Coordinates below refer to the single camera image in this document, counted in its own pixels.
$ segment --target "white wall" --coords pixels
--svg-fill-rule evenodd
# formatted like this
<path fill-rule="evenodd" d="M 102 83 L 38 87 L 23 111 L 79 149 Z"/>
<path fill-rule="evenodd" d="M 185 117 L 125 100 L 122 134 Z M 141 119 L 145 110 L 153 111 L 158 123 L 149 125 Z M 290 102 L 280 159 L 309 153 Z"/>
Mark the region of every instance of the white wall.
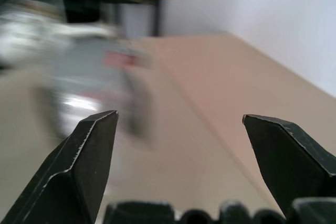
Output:
<path fill-rule="evenodd" d="M 336 0 L 168 0 L 165 34 L 229 31 L 336 97 Z"/>

